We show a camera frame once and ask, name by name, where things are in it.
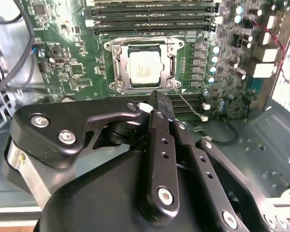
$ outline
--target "wire connector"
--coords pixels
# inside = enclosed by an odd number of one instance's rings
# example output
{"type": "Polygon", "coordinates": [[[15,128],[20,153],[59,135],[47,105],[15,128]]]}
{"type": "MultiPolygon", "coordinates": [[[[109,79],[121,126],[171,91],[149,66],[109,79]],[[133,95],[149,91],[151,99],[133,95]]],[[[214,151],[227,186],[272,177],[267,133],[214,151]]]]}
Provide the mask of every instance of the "wire connector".
{"type": "Polygon", "coordinates": [[[207,122],[208,121],[208,116],[201,115],[200,119],[201,119],[202,122],[207,122]]]}
{"type": "Polygon", "coordinates": [[[202,103],[202,108],[203,108],[204,110],[210,110],[210,109],[211,109],[211,105],[210,105],[210,104],[206,104],[206,103],[204,102],[204,103],[202,103]]]}

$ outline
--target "red wire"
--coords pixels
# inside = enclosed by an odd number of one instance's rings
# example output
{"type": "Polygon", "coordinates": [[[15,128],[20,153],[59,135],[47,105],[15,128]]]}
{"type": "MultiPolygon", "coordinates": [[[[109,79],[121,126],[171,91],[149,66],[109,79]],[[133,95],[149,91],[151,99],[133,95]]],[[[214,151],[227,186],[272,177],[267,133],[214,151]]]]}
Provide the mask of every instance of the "red wire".
{"type": "Polygon", "coordinates": [[[283,52],[283,55],[282,55],[281,61],[280,61],[279,66],[278,66],[278,67],[279,67],[278,70],[281,70],[281,72],[282,72],[282,74],[283,74],[283,78],[285,79],[285,82],[287,82],[288,84],[290,84],[290,81],[285,77],[285,75],[284,75],[284,71],[282,70],[282,65],[284,64],[284,61],[285,61],[285,59],[286,59],[286,54],[287,54],[286,46],[283,45],[283,44],[278,40],[277,36],[274,35],[273,33],[271,33],[270,30],[269,30],[267,27],[265,27],[265,26],[263,26],[263,25],[261,25],[261,24],[259,24],[259,23],[257,23],[257,22],[253,22],[253,24],[256,25],[257,27],[260,27],[260,28],[264,29],[267,33],[269,33],[269,34],[271,35],[271,37],[274,39],[274,42],[275,42],[276,44],[279,44],[279,46],[281,47],[282,52],[283,52]]]}

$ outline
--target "motherboard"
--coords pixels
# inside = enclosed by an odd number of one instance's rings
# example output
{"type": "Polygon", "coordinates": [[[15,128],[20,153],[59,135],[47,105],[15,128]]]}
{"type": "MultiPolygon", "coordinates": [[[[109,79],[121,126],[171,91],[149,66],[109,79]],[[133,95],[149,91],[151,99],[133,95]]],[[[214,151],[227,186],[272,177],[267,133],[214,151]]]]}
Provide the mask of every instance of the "motherboard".
{"type": "Polygon", "coordinates": [[[51,102],[125,97],[158,90],[175,115],[247,118],[275,72],[270,29],[289,1],[22,0],[35,31],[39,71],[51,102]]]}

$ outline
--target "cpu socket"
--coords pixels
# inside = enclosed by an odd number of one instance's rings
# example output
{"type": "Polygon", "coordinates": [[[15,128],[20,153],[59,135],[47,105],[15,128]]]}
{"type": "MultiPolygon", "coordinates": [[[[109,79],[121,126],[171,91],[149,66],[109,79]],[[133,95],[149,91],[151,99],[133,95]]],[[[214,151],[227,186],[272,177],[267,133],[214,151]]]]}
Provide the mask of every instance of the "cpu socket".
{"type": "Polygon", "coordinates": [[[109,85],[118,93],[170,91],[180,88],[175,79],[177,51],[184,42],[174,37],[117,38],[104,44],[112,52],[115,81],[109,85]]]}

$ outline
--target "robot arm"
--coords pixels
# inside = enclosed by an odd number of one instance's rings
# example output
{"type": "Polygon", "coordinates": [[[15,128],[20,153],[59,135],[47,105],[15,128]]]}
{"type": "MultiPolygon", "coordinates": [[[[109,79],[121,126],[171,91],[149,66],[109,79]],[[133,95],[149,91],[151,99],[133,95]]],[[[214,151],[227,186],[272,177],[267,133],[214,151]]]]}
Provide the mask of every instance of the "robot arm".
{"type": "Polygon", "coordinates": [[[5,160],[8,180],[43,208],[41,232],[290,232],[213,143],[194,143],[157,91],[139,105],[120,98],[25,106],[12,120],[5,160]],[[79,156],[119,144],[130,150],[75,178],[79,156]]]}

